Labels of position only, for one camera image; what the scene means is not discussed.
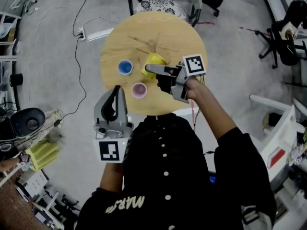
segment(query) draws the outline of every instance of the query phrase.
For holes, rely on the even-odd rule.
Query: black cable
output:
[[[81,84],[81,65],[80,65],[80,63],[79,63],[79,61],[78,61],[78,59],[77,59],[78,42],[79,42],[79,39],[81,39],[81,38],[83,38],[82,35],[81,35],[80,37],[78,37],[78,39],[77,39],[76,50],[75,50],[75,59],[76,59],[76,62],[78,63],[78,66],[79,66],[79,83],[80,83],[80,86],[82,87],[82,89],[83,89],[83,91],[84,91],[85,96],[84,96],[84,98],[79,102],[79,104],[78,104],[78,106],[77,106],[77,109],[76,109],[74,112],[65,114],[64,117],[63,117],[62,119],[58,119],[53,125],[51,125],[51,126],[49,126],[48,128],[45,128],[45,129],[43,129],[43,130],[37,132],[37,133],[35,134],[35,136],[37,136],[39,133],[41,133],[41,132],[43,132],[43,131],[45,131],[45,130],[47,130],[47,129],[53,127],[53,126],[54,126],[54,127],[58,126],[58,125],[60,124],[60,122],[61,122],[67,115],[71,115],[71,114],[76,113],[76,112],[78,111],[78,109],[79,109],[80,104],[85,100],[85,98],[86,98],[86,96],[87,96],[86,90],[85,90],[85,88],[83,87],[83,85]],[[31,139],[35,139],[35,137],[30,137],[29,139],[24,140],[23,142],[21,142],[21,143],[19,143],[19,144],[17,144],[17,145],[12,146],[12,148],[13,148],[13,147],[18,147],[18,146],[20,146],[21,144],[23,144],[23,143],[25,143],[25,142],[27,142],[27,141],[29,141],[29,140],[31,140]]]
[[[83,6],[85,5],[85,2],[86,2],[86,0],[84,0],[84,3],[83,3],[83,5],[81,6],[81,8],[79,9],[79,11],[78,11],[78,13],[77,13],[77,16],[76,16],[76,18],[75,18],[75,21],[73,22],[73,25],[72,25],[72,34],[73,34],[74,36],[80,36],[80,35],[81,35],[81,34],[75,34],[75,32],[73,31],[73,29],[74,29],[74,27],[75,27],[75,23],[76,23],[76,20],[77,20],[77,18],[78,18],[79,13],[80,13],[81,9],[83,8]]]
[[[83,6],[85,5],[85,2],[86,2],[86,0],[84,0],[83,5],[82,5],[81,8],[79,9],[79,11],[78,11],[78,13],[77,13],[77,15],[76,15],[76,18],[75,18],[75,20],[74,20],[74,22],[73,22],[73,26],[72,26],[72,34],[73,34],[74,36],[80,36],[80,37],[78,37],[78,39],[77,39],[77,44],[76,44],[76,49],[75,49],[75,59],[76,59],[76,62],[77,62],[77,64],[78,64],[78,66],[79,66],[79,83],[80,83],[80,86],[82,87],[82,89],[83,89],[83,91],[84,91],[85,96],[84,96],[84,98],[79,102],[79,104],[78,104],[78,106],[77,106],[77,109],[76,109],[74,112],[65,114],[64,117],[63,117],[62,119],[58,119],[53,125],[51,125],[51,126],[49,126],[48,128],[45,128],[45,129],[43,129],[43,130],[37,132],[36,135],[35,135],[35,137],[36,137],[39,133],[41,133],[41,132],[43,132],[43,131],[45,131],[45,130],[47,130],[47,129],[53,127],[53,126],[54,126],[54,127],[58,126],[58,125],[61,123],[61,121],[62,121],[66,116],[76,113],[76,112],[78,111],[78,109],[79,109],[80,104],[85,100],[85,98],[86,98],[86,96],[87,96],[86,90],[85,90],[85,88],[83,87],[83,85],[81,84],[81,66],[80,66],[80,63],[79,63],[79,61],[78,61],[78,59],[77,59],[78,42],[79,42],[79,39],[80,39],[80,38],[83,38],[83,34],[80,33],[80,34],[78,34],[78,35],[75,35],[75,34],[74,34],[74,31],[73,31],[74,25],[75,25],[76,20],[77,20],[77,18],[78,18],[78,15],[79,15],[81,9],[83,8]],[[14,102],[5,102],[5,103],[12,103],[12,104],[15,104],[16,107],[17,107],[17,109],[20,110],[20,107],[18,107],[17,104],[14,103]],[[23,143],[25,143],[25,142],[27,142],[27,141],[29,141],[29,140],[31,140],[31,139],[35,139],[35,137],[30,137],[29,139],[24,140],[23,142],[21,142],[21,143],[19,143],[19,144],[17,144],[17,145],[12,146],[12,148],[13,148],[13,147],[18,147],[18,146],[20,146],[21,144],[23,144]]]
[[[205,84],[205,76],[204,76],[204,74],[201,75],[201,83]],[[197,117],[198,117],[200,112],[201,112],[201,109],[199,108],[198,112],[197,112],[197,114],[195,116],[195,120],[194,120],[194,127],[193,127],[194,132],[196,132],[196,120],[197,120]]]
[[[17,112],[17,110],[15,110],[15,109],[11,109],[12,107],[10,107],[8,110],[6,110],[7,112],[8,111],[13,111],[13,112]]]
[[[80,37],[78,38],[78,40],[77,40],[77,45],[76,45],[76,50],[75,50],[75,59],[76,59],[76,62],[78,63],[78,66],[79,66],[79,83],[80,83],[80,86],[82,87],[82,89],[83,89],[83,91],[84,91],[85,96],[84,96],[84,98],[79,102],[76,111],[74,111],[73,113],[67,113],[67,114],[65,114],[63,118],[65,118],[67,115],[76,113],[76,112],[78,111],[78,109],[79,109],[80,104],[82,103],[82,101],[85,100],[85,98],[86,98],[86,96],[87,96],[86,91],[85,91],[85,88],[84,88],[84,87],[82,86],[82,84],[81,84],[81,66],[80,66],[80,63],[79,63],[79,61],[78,61],[78,59],[77,59],[77,48],[78,48],[78,41],[79,41],[80,38],[82,38],[82,36],[80,36]]]
[[[4,103],[1,103],[0,105],[5,105],[5,104],[7,104],[7,103],[9,103],[9,104],[15,104],[16,107],[17,107],[17,109],[20,110],[20,106],[18,106],[15,102],[4,102]]]

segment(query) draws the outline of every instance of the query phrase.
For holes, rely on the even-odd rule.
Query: patterned cushion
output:
[[[146,11],[164,11],[176,15],[183,20],[187,18],[183,7],[171,0],[143,0],[136,6],[133,14]]]

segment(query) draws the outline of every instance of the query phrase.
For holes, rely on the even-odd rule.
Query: person's sleeve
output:
[[[83,205],[78,217],[76,230],[91,229],[90,226],[96,228],[96,223],[104,218],[106,209],[113,205],[118,197],[117,193],[97,188]]]
[[[216,184],[225,199],[241,213],[247,229],[272,229],[276,201],[266,165],[249,134],[236,127],[218,140],[215,151]]]

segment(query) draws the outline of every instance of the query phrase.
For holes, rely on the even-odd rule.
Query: hand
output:
[[[199,89],[204,87],[204,85],[195,77],[190,77],[186,83],[186,86],[188,88],[187,98],[191,100],[195,100],[198,97]]]

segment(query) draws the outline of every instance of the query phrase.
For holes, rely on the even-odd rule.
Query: pink cup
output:
[[[143,98],[147,93],[146,85],[142,82],[137,82],[132,87],[132,95],[137,98],[141,99]]]

